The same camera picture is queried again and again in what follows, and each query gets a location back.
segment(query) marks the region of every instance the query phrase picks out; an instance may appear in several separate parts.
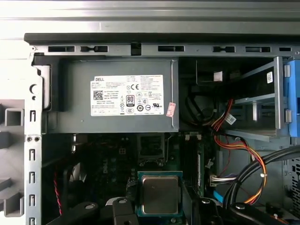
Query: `barcode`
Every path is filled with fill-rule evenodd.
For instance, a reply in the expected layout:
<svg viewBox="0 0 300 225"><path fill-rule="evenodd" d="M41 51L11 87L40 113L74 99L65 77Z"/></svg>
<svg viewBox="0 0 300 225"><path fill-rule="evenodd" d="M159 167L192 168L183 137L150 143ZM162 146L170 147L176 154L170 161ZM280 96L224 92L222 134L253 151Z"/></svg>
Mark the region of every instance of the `barcode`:
<svg viewBox="0 0 300 225"><path fill-rule="evenodd" d="M273 82L273 73L269 72L267 73L267 83L272 83Z"/></svg>
<svg viewBox="0 0 300 225"><path fill-rule="evenodd" d="M102 90L94 91L94 100L103 100L103 91Z"/></svg>

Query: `power connector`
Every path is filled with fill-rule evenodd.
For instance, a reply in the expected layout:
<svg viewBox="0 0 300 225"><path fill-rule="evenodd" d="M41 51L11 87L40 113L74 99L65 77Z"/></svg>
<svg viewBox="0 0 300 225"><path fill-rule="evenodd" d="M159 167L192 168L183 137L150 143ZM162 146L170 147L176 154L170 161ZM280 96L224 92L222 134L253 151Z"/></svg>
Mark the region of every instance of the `power connector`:
<svg viewBox="0 0 300 225"><path fill-rule="evenodd" d="M216 187L217 185L212 182L212 178L217 177L216 175L210 175L210 187Z"/></svg>

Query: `red wire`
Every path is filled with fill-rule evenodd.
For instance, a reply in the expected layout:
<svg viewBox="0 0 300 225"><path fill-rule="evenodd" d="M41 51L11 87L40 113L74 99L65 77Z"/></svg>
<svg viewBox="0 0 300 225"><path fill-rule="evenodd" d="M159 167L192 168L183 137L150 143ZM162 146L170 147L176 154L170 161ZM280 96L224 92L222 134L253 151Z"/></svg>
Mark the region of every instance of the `red wire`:
<svg viewBox="0 0 300 225"><path fill-rule="evenodd" d="M62 215L62 210L61 210L62 205L61 205L61 201L60 201L60 192L58 190L58 185L57 185L57 173L56 172L54 173L53 183L54 183L54 191L55 191L55 194L56 194L58 208L59 208L59 211L60 211L60 215Z"/></svg>
<svg viewBox="0 0 300 225"><path fill-rule="evenodd" d="M229 154L228 154L228 161L227 161L227 164L226 164L226 166L224 167L223 171L218 175L218 177L220 177L220 176L221 176L223 173L225 173L225 171L228 169L228 166L229 166L229 164L230 164L231 150L228 149L228 152L229 152Z"/></svg>

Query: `white sticker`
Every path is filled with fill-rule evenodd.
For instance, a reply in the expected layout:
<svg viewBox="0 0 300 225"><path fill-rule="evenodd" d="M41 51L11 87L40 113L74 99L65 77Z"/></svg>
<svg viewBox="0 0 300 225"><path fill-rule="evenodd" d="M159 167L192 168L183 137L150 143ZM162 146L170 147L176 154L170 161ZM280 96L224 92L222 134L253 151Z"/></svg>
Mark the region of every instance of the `white sticker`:
<svg viewBox="0 0 300 225"><path fill-rule="evenodd" d="M267 73L267 83L273 82L273 72Z"/></svg>
<svg viewBox="0 0 300 225"><path fill-rule="evenodd" d="M227 114L225 120L227 123L232 125L236 121L236 118L229 113L229 114Z"/></svg>
<svg viewBox="0 0 300 225"><path fill-rule="evenodd" d="M91 116L164 114L162 75L95 76L90 82Z"/></svg>
<svg viewBox="0 0 300 225"><path fill-rule="evenodd" d="M173 103L173 102L170 102L166 116L173 117L174 112L175 112L175 108L176 108L176 104Z"/></svg>

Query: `metal bracket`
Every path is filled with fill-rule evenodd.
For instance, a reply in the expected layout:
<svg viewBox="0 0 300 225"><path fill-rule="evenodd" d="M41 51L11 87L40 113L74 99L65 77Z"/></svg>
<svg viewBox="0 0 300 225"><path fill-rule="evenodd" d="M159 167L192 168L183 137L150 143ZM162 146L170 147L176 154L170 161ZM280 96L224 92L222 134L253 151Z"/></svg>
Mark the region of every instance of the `metal bracket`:
<svg viewBox="0 0 300 225"><path fill-rule="evenodd" d="M54 219L47 225L73 225L85 218L92 217L98 212L98 205L92 202L83 202L66 211L62 216Z"/></svg>
<svg viewBox="0 0 300 225"><path fill-rule="evenodd" d="M114 225L139 225L131 202L127 198L118 198L112 203Z"/></svg>
<svg viewBox="0 0 300 225"><path fill-rule="evenodd" d="M284 75L285 75L285 77L291 76L291 66L288 64L286 64L284 67Z"/></svg>
<svg viewBox="0 0 300 225"><path fill-rule="evenodd" d="M285 123L291 123L292 122L292 111L289 109L285 110Z"/></svg>

